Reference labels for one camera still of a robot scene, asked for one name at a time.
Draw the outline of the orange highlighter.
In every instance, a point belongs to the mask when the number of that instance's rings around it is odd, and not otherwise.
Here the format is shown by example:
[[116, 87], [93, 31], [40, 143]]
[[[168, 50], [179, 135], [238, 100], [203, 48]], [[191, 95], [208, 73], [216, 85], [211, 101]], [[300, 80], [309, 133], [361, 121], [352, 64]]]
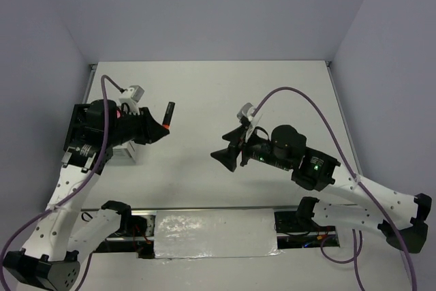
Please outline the orange highlighter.
[[171, 124], [172, 116], [174, 114], [175, 105], [176, 104], [174, 102], [168, 102], [166, 112], [164, 114], [163, 122], [162, 122], [162, 125], [166, 129], [170, 129], [170, 124]]

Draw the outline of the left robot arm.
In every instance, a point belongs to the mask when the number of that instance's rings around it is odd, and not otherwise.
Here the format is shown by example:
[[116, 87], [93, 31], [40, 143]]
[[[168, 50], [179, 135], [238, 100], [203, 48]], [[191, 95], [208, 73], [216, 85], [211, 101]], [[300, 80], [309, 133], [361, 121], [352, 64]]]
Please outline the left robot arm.
[[113, 149], [125, 142], [153, 144], [169, 135], [174, 102], [161, 123], [147, 107], [102, 99], [73, 109], [57, 186], [46, 210], [31, 220], [35, 230], [21, 249], [1, 253], [3, 267], [20, 283], [43, 290], [71, 290], [80, 267], [111, 234], [129, 234], [131, 207], [109, 200], [78, 231], [74, 224]]

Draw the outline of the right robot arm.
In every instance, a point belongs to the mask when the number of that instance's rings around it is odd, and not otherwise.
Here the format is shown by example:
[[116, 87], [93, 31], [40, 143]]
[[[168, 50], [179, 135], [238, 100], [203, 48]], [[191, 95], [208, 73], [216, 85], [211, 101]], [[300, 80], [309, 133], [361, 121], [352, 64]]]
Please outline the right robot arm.
[[291, 180], [307, 191], [324, 192], [349, 201], [330, 204], [305, 196], [296, 210], [303, 230], [348, 227], [385, 238], [387, 244], [411, 254], [421, 252], [429, 227], [432, 199], [426, 194], [402, 194], [360, 175], [352, 177], [334, 157], [307, 146], [307, 139], [290, 125], [280, 125], [270, 138], [241, 125], [225, 134], [228, 147], [211, 157], [233, 172], [255, 160], [289, 171]]

